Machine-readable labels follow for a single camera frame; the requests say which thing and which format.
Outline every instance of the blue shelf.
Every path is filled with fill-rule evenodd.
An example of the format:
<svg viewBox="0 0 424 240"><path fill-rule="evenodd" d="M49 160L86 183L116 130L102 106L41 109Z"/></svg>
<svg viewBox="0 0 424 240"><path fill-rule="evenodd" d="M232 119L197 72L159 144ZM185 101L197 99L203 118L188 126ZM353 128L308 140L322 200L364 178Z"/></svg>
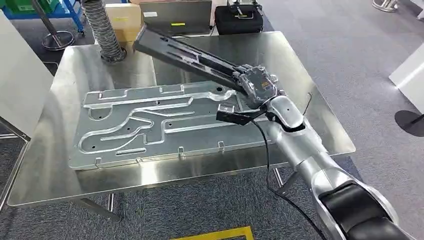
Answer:
<svg viewBox="0 0 424 240"><path fill-rule="evenodd" d="M82 8L78 3L78 9L75 11L74 7L76 4L76 0L60 0L60 3L56 6L53 12L46 13L49 19L64 19L64 18L72 18L75 22L78 32L84 31L84 26L80 21L80 15L82 12ZM2 8L4 15L9 20L24 20L24 19L39 19L40 17L36 13L31 14L22 14L22 13L12 13L10 9L6 6Z"/></svg>

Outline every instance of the green container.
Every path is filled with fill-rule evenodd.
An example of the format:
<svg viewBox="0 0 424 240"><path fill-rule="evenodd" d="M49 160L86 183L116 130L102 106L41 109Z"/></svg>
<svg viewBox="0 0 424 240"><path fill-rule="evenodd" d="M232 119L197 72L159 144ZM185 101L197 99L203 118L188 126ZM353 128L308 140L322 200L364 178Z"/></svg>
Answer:
<svg viewBox="0 0 424 240"><path fill-rule="evenodd" d="M35 14L31 0L5 0L6 6L13 14ZM53 12L59 4L59 0L38 0L46 14Z"/></svg>

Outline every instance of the black bag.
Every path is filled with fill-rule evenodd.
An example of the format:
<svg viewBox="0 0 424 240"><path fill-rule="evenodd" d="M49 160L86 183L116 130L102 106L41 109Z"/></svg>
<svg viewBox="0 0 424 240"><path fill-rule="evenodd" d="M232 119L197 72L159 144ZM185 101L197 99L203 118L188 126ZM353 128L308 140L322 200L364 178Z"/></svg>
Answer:
<svg viewBox="0 0 424 240"><path fill-rule="evenodd" d="M244 10L243 15L232 13L228 6L217 6L215 24L219 35L259 33L264 19L253 5L250 11Z"/></svg>

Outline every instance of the yellow floor tape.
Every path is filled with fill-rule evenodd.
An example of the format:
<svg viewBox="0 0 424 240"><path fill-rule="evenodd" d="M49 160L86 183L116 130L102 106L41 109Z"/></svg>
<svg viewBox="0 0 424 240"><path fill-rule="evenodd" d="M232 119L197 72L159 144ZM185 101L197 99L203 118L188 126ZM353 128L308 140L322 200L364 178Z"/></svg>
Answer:
<svg viewBox="0 0 424 240"><path fill-rule="evenodd" d="M210 233L205 233L196 236L187 236L182 238L175 238L172 240L221 240L221 239L229 239L234 237L245 236L246 240L254 240L253 234L250 226L239 227L224 231L214 231Z"/></svg>

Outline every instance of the silver ducting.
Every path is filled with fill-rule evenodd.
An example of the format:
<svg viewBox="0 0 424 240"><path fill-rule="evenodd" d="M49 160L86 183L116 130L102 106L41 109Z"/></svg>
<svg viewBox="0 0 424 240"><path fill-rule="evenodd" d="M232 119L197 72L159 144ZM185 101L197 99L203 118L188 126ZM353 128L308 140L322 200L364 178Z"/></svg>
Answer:
<svg viewBox="0 0 424 240"><path fill-rule="evenodd" d="M123 60L126 52L119 45L103 1L82 0L81 3L94 37L100 45L102 59L109 63Z"/></svg>

